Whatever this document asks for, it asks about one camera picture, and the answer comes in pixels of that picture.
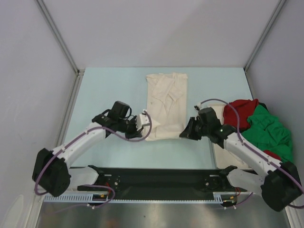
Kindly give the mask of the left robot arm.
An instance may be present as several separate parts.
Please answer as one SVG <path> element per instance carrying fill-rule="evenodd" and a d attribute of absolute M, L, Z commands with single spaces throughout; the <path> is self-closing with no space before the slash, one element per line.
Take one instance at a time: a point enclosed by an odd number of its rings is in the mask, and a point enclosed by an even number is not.
<path fill-rule="evenodd" d="M 62 195 L 67 189 L 79 186 L 101 189 L 105 178 L 93 165 L 72 169 L 72 164 L 92 146 L 111 134 L 129 142 L 140 142 L 149 135 L 142 134 L 145 127 L 152 127 L 146 110 L 132 114 L 129 105 L 116 101 L 111 109 L 95 116 L 91 123 L 74 139 L 52 150 L 43 148 L 37 154 L 32 179 L 36 195 Z"/>

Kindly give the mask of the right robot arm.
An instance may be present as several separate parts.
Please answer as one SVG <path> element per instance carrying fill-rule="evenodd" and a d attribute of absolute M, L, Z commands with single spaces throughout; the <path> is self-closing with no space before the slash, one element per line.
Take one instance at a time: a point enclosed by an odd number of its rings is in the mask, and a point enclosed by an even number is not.
<path fill-rule="evenodd" d="M 216 112 L 211 108 L 203 108 L 198 115 L 191 117 L 180 138 L 209 140 L 236 155 L 254 172 L 250 173 L 235 166 L 224 169 L 224 176 L 219 178 L 223 190 L 239 187 L 263 198 L 274 211 L 280 212 L 291 206 L 303 195 L 297 167 L 291 162 L 282 162 L 242 138 L 237 129 L 231 125 L 222 125 Z"/>

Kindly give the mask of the cream white t shirt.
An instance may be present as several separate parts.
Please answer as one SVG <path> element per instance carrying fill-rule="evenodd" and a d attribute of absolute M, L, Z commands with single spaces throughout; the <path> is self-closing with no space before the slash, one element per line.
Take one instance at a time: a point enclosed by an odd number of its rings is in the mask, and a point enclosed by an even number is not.
<path fill-rule="evenodd" d="M 146 79 L 147 112 L 152 119 L 152 131 L 146 140 L 178 139 L 186 127 L 187 74 L 149 74 Z"/>

